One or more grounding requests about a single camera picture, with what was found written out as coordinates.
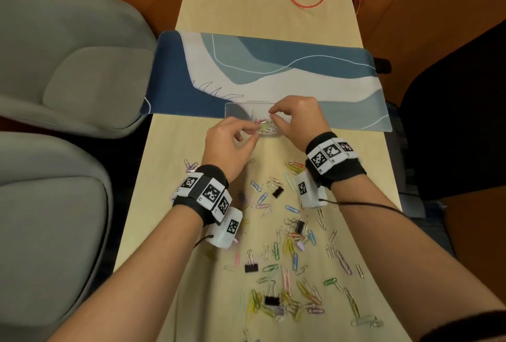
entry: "finger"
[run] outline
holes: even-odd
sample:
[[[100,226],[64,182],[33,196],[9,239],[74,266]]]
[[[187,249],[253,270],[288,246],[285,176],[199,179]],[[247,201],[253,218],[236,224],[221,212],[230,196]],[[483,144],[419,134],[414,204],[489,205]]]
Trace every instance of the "finger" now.
[[[282,100],[276,102],[273,107],[269,109],[270,114],[283,112],[287,115],[291,115],[291,107],[294,100],[297,98],[295,95],[287,95]]]
[[[255,149],[256,143],[258,142],[259,138],[260,135],[256,133],[251,135],[250,138],[244,144],[244,146],[239,150],[243,154],[245,160],[249,159],[251,153]]]
[[[290,124],[279,115],[271,114],[271,119],[272,122],[274,122],[274,124],[283,132],[283,134],[286,135],[290,131]]]
[[[243,138],[242,138],[242,135],[241,135],[241,132],[240,131],[236,131],[235,134],[234,134],[234,138],[239,141],[239,142],[242,142]]]
[[[260,124],[259,123],[255,123],[255,122],[252,122],[252,121],[243,121],[243,120],[240,120],[240,119],[237,119],[235,121],[230,121],[228,123],[228,127],[230,127],[230,130],[233,131],[234,133],[236,133],[237,131],[245,131],[245,132],[249,132],[248,134],[250,133],[253,133],[257,130],[260,130]]]

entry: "desk mat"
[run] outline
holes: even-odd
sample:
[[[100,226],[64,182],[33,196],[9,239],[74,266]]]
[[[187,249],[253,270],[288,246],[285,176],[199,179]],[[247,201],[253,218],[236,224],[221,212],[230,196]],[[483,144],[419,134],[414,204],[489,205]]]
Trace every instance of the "desk mat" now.
[[[142,114],[223,118],[227,102],[314,96],[333,128],[392,131],[367,50],[197,32],[163,32]]]

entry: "wooden table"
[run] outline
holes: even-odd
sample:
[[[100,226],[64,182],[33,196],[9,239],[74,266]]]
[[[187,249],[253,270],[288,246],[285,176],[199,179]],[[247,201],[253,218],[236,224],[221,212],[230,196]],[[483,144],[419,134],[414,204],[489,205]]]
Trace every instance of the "wooden table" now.
[[[311,4],[317,0],[300,1]],[[309,10],[299,9],[290,0],[183,0],[177,29],[362,47],[351,0],[325,0],[320,6]],[[115,268],[134,252],[170,209],[171,194],[185,176],[183,160],[188,159],[193,163],[201,159],[206,130],[217,122],[217,119],[176,115],[153,117]],[[400,207],[383,133],[334,131],[350,142],[360,155],[371,179]],[[283,173],[287,171],[284,164],[292,159],[305,159],[305,155],[284,137],[261,139],[252,157],[256,162],[246,170],[247,182],[244,188],[247,199],[252,202],[256,202],[260,194],[248,186],[250,179],[260,181],[275,176],[284,180]],[[193,252],[178,289],[177,299],[174,300],[158,340],[242,340],[244,325],[247,325],[253,340],[260,339],[262,342],[409,340],[376,286],[341,213],[334,205],[324,209],[326,231],[317,224],[318,214],[315,210],[302,211],[301,216],[308,216],[308,228],[313,230],[317,245],[307,243],[306,251],[299,251],[299,265],[308,265],[307,271],[297,277],[291,272],[294,297],[303,301],[295,279],[306,277],[310,284],[317,286],[323,297],[325,314],[304,314],[300,323],[295,323],[291,316],[281,323],[274,323],[270,317],[259,312],[246,321],[244,308],[251,289],[268,291],[267,285],[260,286],[256,283],[265,274],[245,274],[243,266],[230,272],[224,266],[234,264],[237,252],[241,255],[241,265],[245,264],[248,249],[253,250],[260,269],[276,262],[272,256],[269,262],[261,256],[264,244],[272,246],[276,241],[276,229],[284,223],[285,218],[294,216],[284,206],[299,204],[296,194],[288,186],[279,199],[270,197],[270,203],[273,211],[266,218],[260,218],[261,210],[244,212],[244,218],[250,224],[241,225],[237,233],[240,243],[233,245],[230,250],[216,249],[204,242]],[[328,239],[334,229],[338,231],[338,236],[333,243],[354,270],[351,277],[345,274],[337,260],[327,257],[325,245],[329,243]],[[212,256],[213,253],[215,261],[206,256]],[[289,255],[282,255],[279,263],[291,268]],[[361,265],[364,279],[359,278],[356,263]],[[385,256],[385,263],[388,263],[388,256]],[[385,326],[379,329],[370,329],[369,326],[353,328],[350,325],[353,314],[345,295],[334,286],[323,286],[323,281],[330,277],[337,277],[341,284],[350,289],[361,314],[374,314],[384,321]],[[280,292],[280,272],[273,279]],[[243,295],[246,304],[242,303]]]

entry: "gray armchair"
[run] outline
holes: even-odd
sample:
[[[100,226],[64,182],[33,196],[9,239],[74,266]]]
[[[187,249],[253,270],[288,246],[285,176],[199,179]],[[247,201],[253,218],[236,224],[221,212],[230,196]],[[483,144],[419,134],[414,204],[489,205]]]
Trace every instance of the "gray armchair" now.
[[[119,138],[141,123],[156,39],[120,0],[0,0],[0,115]]]
[[[102,165],[41,134],[0,132],[0,340],[41,342],[86,298],[112,219]]]

